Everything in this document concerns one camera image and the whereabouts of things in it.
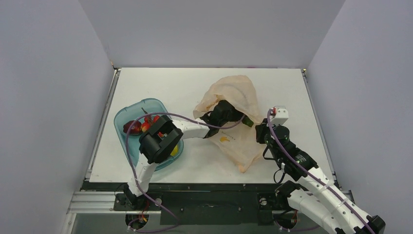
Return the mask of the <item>orange plastic bag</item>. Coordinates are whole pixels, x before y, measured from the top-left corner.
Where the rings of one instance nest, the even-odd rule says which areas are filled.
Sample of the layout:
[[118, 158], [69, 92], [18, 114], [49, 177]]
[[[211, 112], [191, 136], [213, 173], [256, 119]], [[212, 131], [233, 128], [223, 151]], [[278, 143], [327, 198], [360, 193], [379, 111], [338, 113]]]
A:
[[212, 111], [221, 100], [226, 100], [253, 122], [252, 127], [242, 122], [237, 126], [222, 130], [209, 138], [223, 154], [230, 159], [240, 173], [245, 173], [263, 152], [265, 146], [256, 142], [255, 126], [264, 116], [260, 113], [255, 87], [249, 77], [244, 75], [221, 78], [210, 86], [203, 99], [193, 110], [194, 118], [200, 118]]

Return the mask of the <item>yellow fake fruit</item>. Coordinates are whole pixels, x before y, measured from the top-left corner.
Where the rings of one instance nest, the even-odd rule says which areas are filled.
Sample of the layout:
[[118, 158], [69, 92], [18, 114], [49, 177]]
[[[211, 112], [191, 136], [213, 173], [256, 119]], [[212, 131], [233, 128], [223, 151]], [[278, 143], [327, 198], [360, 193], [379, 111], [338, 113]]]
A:
[[176, 145], [170, 153], [170, 156], [176, 156], [179, 152], [179, 147]]

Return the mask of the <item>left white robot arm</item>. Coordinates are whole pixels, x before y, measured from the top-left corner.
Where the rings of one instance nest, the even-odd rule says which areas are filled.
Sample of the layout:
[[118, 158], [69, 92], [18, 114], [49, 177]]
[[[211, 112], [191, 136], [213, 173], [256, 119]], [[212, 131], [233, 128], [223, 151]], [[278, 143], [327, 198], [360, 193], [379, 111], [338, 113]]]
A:
[[240, 124], [246, 115], [226, 100], [221, 100], [211, 111], [200, 118], [190, 119], [176, 115], [171, 119], [171, 113], [159, 112], [159, 119], [144, 131], [139, 137], [139, 156], [136, 164], [129, 157], [132, 168], [132, 179], [127, 183], [124, 194], [126, 203], [134, 210], [141, 209], [145, 204], [145, 194], [156, 167], [170, 157], [173, 149], [181, 140], [189, 138], [210, 138], [220, 129], [229, 129]]

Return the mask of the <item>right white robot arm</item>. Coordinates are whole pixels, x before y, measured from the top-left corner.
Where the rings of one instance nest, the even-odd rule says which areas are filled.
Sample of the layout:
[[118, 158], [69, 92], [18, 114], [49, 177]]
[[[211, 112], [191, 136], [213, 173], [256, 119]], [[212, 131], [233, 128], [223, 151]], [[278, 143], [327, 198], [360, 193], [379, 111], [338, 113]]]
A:
[[386, 223], [353, 203], [316, 161], [290, 140], [290, 131], [265, 120], [255, 127], [256, 141], [265, 144], [279, 169], [292, 180], [276, 189], [275, 203], [297, 210], [330, 234], [382, 234]]

